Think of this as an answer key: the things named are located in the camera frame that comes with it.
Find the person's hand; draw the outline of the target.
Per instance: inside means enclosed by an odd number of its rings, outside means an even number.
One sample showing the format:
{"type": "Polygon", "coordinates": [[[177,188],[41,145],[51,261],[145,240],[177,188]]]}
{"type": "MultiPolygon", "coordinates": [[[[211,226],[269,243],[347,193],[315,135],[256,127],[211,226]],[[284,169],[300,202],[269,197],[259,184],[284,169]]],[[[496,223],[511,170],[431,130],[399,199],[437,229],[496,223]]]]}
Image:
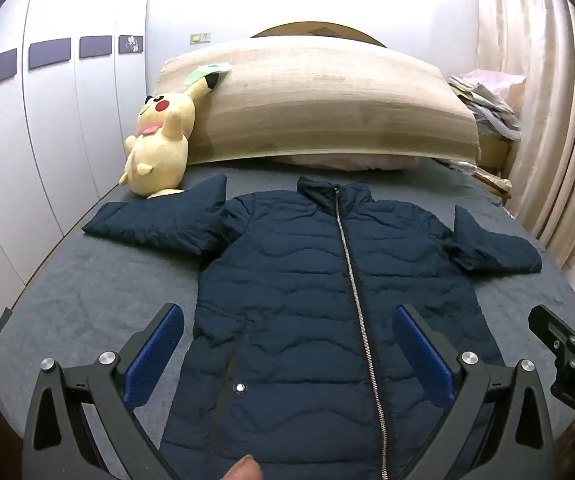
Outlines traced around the person's hand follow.
{"type": "Polygon", "coordinates": [[[222,476],[222,480],[263,480],[262,467],[252,455],[245,455],[222,476]]]}

